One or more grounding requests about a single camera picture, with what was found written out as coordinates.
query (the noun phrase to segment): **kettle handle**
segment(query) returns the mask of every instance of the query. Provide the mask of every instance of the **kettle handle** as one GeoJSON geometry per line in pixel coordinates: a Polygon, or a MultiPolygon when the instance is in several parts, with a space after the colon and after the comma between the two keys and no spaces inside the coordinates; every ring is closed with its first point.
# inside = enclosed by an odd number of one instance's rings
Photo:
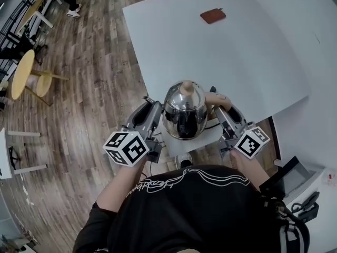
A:
{"type": "Polygon", "coordinates": [[[205,98],[208,115],[212,112],[212,105],[222,106],[226,112],[228,112],[232,107],[231,100],[225,95],[208,92],[205,93],[205,98]]]}

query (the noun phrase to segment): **stainless steel kettle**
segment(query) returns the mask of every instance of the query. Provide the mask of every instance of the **stainless steel kettle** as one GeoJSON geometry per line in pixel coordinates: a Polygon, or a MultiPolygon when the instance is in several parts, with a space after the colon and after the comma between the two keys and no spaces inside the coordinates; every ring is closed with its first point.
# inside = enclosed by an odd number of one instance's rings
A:
{"type": "Polygon", "coordinates": [[[205,129],[212,105],[228,111],[231,101],[218,93],[205,93],[192,81],[174,84],[167,92],[163,105],[163,124],[168,133],[180,140],[194,139],[205,129]]]}

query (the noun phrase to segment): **white sneaker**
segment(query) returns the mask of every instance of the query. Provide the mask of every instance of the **white sneaker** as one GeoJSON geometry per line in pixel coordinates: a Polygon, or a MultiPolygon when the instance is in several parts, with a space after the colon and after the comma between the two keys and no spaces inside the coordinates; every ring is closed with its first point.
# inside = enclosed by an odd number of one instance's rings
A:
{"type": "Polygon", "coordinates": [[[175,166],[177,167],[177,170],[181,167],[181,162],[184,160],[189,160],[190,163],[193,164],[193,160],[190,153],[180,154],[175,157],[175,166]]]}
{"type": "Polygon", "coordinates": [[[77,13],[76,11],[71,11],[71,10],[68,10],[67,16],[74,17],[74,18],[80,17],[79,13],[77,13]]]}
{"type": "Polygon", "coordinates": [[[82,7],[82,4],[78,4],[78,8],[77,8],[75,11],[76,11],[76,12],[80,12],[81,7],[82,7]]]}

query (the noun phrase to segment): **wooden floor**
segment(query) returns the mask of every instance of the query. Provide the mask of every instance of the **wooden floor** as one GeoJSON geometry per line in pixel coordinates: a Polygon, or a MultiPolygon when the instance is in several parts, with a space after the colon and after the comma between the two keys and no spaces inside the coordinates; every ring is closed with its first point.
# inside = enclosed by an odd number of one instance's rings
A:
{"type": "MultiPolygon", "coordinates": [[[[35,247],[38,252],[71,252],[92,203],[118,170],[102,145],[147,94],[122,13],[123,7],[139,1],[78,0],[79,19],[67,17],[67,6],[53,2],[47,18],[54,28],[44,26],[47,33],[38,38],[49,48],[39,55],[43,64],[34,68],[70,81],[53,80],[45,97],[53,103],[50,108],[24,93],[3,114],[8,130],[42,133],[41,138],[13,140],[27,143],[18,149],[21,168],[48,164],[48,169],[3,180],[1,187],[13,216],[41,243],[35,247]]],[[[35,77],[29,86],[35,90],[35,77]]],[[[262,126],[270,135],[268,123],[262,126]]],[[[215,144],[192,156],[199,164],[228,164],[221,162],[215,144]]],[[[272,174],[272,143],[262,159],[272,174]]],[[[151,172],[174,168],[174,159],[164,150],[151,172]]],[[[149,175],[149,163],[144,171],[149,175]]]]}

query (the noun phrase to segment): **round wooden table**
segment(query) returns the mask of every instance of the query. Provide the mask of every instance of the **round wooden table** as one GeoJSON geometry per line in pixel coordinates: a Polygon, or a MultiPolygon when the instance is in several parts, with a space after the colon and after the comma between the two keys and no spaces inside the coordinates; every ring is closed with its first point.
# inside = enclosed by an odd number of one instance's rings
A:
{"type": "Polygon", "coordinates": [[[45,96],[48,92],[49,88],[52,85],[53,78],[66,80],[68,78],[55,75],[50,71],[37,71],[33,69],[35,53],[33,50],[29,50],[25,53],[25,55],[21,58],[19,65],[16,68],[13,83],[12,83],[12,98],[14,100],[18,99],[19,96],[23,93],[24,90],[29,92],[31,95],[36,97],[37,100],[43,102],[44,104],[50,106],[46,101],[44,101],[41,97],[45,96]],[[30,75],[38,76],[36,93],[32,91],[29,87],[26,86],[26,82],[30,75]]]}

